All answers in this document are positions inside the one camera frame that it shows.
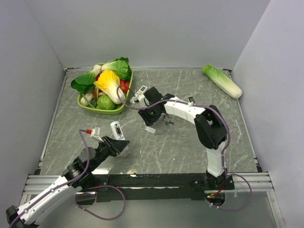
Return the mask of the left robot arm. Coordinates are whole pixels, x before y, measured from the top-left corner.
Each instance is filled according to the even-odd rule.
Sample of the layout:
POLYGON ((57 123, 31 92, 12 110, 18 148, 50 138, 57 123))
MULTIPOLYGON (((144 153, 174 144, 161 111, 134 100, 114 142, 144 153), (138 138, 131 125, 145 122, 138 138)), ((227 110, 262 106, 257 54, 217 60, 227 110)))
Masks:
POLYGON ((62 175, 29 202, 6 210, 10 228, 37 228, 67 198, 81 190, 92 189, 95 180, 92 171, 108 157, 119 155, 130 143, 103 136, 95 149, 87 146, 82 135, 81 138, 85 148, 62 175))

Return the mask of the white battery cover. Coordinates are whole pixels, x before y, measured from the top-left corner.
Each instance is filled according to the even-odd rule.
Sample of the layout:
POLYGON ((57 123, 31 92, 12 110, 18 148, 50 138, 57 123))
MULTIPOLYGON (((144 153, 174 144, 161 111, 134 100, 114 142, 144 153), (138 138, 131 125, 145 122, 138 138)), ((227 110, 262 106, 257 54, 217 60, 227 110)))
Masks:
POLYGON ((152 133, 152 134, 154 134, 154 133, 156 132, 156 130, 155 130, 154 128, 151 128, 151 127, 148 127, 148 126, 145 127, 145 130, 146 130, 147 132, 152 133))

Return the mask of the white remote with coloured buttons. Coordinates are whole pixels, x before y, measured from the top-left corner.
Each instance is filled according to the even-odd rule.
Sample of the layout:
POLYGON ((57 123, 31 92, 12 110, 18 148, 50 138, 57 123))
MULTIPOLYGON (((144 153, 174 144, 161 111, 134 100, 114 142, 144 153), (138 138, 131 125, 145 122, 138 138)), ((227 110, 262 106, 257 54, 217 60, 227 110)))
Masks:
POLYGON ((112 130, 113 136, 116 140, 125 140, 122 128, 118 121, 114 121, 114 122, 110 123, 110 127, 112 130))

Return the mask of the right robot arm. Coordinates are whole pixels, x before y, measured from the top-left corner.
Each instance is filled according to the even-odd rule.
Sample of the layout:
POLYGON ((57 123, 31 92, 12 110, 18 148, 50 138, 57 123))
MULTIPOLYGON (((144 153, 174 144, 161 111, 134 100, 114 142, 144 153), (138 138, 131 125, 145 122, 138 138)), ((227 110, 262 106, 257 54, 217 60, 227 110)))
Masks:
POLYGON ((207 182, 212 189, 218 189, 224 184, 227 169, 224 163, 228 131, 223 118, 214 105, 199 107, 194 102, 185 102, 172 94, 162 95, 155 87, 143 94, 145 109, 138 111, 147 127, 157 122, 162 114, 177 116, 195 125, 199 141, 206 148, 208 166, 207 182))

